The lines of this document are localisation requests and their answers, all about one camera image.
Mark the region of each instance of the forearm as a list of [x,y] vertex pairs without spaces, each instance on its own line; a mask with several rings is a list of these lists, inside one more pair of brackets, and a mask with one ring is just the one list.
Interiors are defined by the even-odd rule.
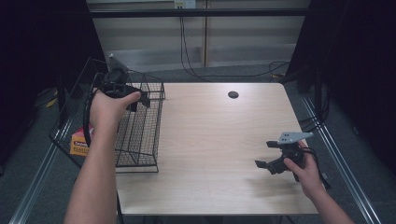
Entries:
[[354,223],[337,202],[325,191],[321,191],[309,199],[317,208],[319,215],[326,224],[335,223]]
[[115,223],[116,128],[97,129],[73,188],[65,223]]

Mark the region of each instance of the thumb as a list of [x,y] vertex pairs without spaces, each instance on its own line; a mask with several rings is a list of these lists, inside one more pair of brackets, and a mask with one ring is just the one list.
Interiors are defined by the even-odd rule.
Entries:
[[132,92],[131,94],[122,97],[121,100],[125,104],[125,106],[130,105],[140,99],[141,93],[140,91]]
[[294,161],[292,161],[289,158],[285,158],[283,160],[283,162],[285,162],[286,166],[295,174],[300,175],[301,172],[303,171],[300,166],[298,166],[296,163],[294,163]]

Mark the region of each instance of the wire basket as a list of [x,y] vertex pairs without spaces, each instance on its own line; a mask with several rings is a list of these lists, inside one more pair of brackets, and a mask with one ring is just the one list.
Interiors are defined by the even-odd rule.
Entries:
[[[85,156],[70,154],[71,138],[82,127],[84,105],[95,74],[107,72],[106,63],[88,59],[49,133],[51,141],[79,168]],[[158,144],[165,99],[163,82],[142,73],[127,71],[127,74],[130,79],[127,84],[146,92],[150,103],[146,106],[139,102],[136,112],[125,110],[115,145],[117,172],[158,172]]]

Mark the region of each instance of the hand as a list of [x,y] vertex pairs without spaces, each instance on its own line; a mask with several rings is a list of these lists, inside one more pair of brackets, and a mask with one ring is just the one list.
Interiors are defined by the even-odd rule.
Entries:
[[90,124],[97,129],[117,128],[128,105],[140,99],[140,92],[133,92],[125,97],[113,99],[101,91],[93,97],[90,114]]
[[[299,141],[299,145],[300,147],[306,147],[302,141]],[[324,191],[323,185],[319,178],[317,164],[315,163],[314,157],[311,154],[304,154],[302,167],[298,166],[289,158],[285,158],[284,162],[291,171],[297,174],[306,197],[312,198],[318,193]]]

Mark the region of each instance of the wooden table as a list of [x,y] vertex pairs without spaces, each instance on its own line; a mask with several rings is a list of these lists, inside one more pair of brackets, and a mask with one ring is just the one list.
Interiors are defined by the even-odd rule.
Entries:
[[123,214],[317,213],[292,173],[271,175],[255,164],[281,155],[266,141],[301,131],[282,85],[165,83],[165,93],[160,172],[117,175]]

